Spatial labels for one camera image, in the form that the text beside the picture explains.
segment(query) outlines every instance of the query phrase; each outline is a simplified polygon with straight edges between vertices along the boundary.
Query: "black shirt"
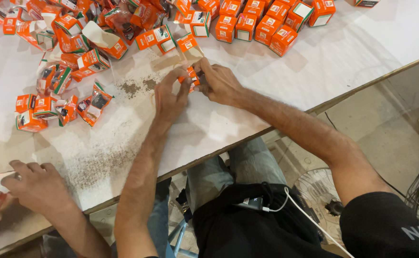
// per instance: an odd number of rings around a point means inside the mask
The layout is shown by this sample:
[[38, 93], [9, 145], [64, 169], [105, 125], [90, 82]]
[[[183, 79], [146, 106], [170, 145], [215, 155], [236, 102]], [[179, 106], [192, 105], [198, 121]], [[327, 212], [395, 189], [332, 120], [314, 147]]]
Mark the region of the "black shirt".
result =
[[[290, 195], [299, 199], [290, 189]], [[292, 202], [275, 213], [232, 204], [263, 196], [270, 209], [284, 203], [284, 185], [231, 185], [193, 215], [199, 257], [340, 257], [321, 249], [316, 226]], [[359, 257], [419, 258], [419, 221], [401, 199], [387, 192], [354, 198], [340, 218], [343, 242]]]

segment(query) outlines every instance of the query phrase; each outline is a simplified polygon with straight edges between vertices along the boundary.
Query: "concrete floor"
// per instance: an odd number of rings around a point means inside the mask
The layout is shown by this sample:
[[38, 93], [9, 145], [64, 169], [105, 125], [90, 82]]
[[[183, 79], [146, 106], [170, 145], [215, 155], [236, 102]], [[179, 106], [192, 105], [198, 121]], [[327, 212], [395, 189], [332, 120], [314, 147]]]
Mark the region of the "concrete floor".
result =
[[[419, 173], [419, 65], [356, 93], [325, 113], [318, 114], [317, 118], [330, 126], [332, 121], [340, 132], [354, 139], [378, 173], [402, 193], [407, 192]], [[293, 185], [307, 171], [327, 167], [322, 160], [283, 137], [277, 130], [262, 138], [289, 185]], [[170, 232], [183, 218], [174, 199], [185, 184], [185, 172], [173, 177], [170, 186]], [[104, 210], [91, 216], [91, 220], [112, 241], [111, 222], [115, 207], [110, 209], [110, 212]], [[195, 236], [189, 227], [181, 248], [198, 253]]]

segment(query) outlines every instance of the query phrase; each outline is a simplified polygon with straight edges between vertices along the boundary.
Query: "white cable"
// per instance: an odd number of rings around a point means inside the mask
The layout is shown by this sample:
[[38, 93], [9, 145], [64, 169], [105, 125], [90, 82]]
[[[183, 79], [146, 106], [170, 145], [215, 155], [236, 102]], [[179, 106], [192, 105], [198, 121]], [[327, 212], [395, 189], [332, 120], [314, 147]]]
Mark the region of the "white cable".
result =
[[[289, 193], [289, 189], [287, 187], [284, 188], [284, 191], [287, 191]], [[262, 210], [265, 211], [265, 212], [277, 212], [277, 211], [280, 211], [282, 208], [284, 208], [284, 206], [286, 205], [286, 202], [287, 202], [288, 199], [289, 199], [289, 195], [287, 195], [286, 201], [284, 201], [283, 206], [281, 206], [279, 209], [277, 209], [275, 211], [274, 210], [270, 210], [267, 207], [262, 207]]]
[[[284, 192], [286, 192], [287, 197], [289, 196], [289, 189], [287, 189], [287, 187], [284, 187]], [[294, 200], [291, 198], [292, 203], [311, 221], [313, 222], [313, 224], [315, 224], [322, 232], [324, 232], [324, 234], [326, 234], [326, 236], [328, 236], [330, 239], [332, 239], [332, 241], [337, 244], [338, 247], [340, 247], [340, 249], [342, 249], [349, 257], [354, 258], [353, 255], [351, 255], [346, 249], [344, 249], [339, 243], [337, 243], [337, 241], [335, 241], [335, 239], [333, 237], [331, 237], [325, 230], [323, 230], [312, 218], [310, 218], [310, 216], [308, 216], [307, 213], [305, 213], [295, 202]]]

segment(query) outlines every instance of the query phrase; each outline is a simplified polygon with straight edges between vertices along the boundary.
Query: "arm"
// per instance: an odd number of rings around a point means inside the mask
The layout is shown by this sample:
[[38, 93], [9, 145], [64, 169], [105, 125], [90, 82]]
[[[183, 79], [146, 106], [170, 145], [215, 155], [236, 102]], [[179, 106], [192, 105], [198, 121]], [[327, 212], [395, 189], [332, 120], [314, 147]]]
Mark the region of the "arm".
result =
[[194, 68], [197, 73], [204, 73], [207, 84], [198, 88], [211, 101], [257, 115], [326, 162], [343, 205], [368, 192], [390, 192], [357, 143], [348, 136], [298, 109], [243, 88], [227, 67], [211, 66], [203, 58]]
[[[174, 95], [172, 85], [179, 76], [187, 78]], [[147, 222], [154, 205], [157, 172], [168, 131], [187, 104], [190, 85], [187, 71], [179, 67], [155, 87], [155, 118], [130, 169], [117, 207], [114, 234], [121, 258], [157, 256]]]
[[21, 180], [6, 177], [1, 183], [18, 197], [21, 205], [42, 214], [78, 256], [110, 257], [109, 245], [84, 217], [52, 164], [24, 164], [14, 160], [10, 165]]

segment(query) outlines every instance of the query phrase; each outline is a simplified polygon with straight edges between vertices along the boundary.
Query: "sleeve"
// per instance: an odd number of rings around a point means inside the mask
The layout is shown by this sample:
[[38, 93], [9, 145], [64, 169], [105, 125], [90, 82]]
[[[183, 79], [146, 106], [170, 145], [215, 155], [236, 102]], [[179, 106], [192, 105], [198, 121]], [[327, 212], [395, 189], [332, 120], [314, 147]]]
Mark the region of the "sleeve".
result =
[[419, 220], [393, 193], [372, 192], [351, 200], [340, 229], [354, 257], [419, 258]]

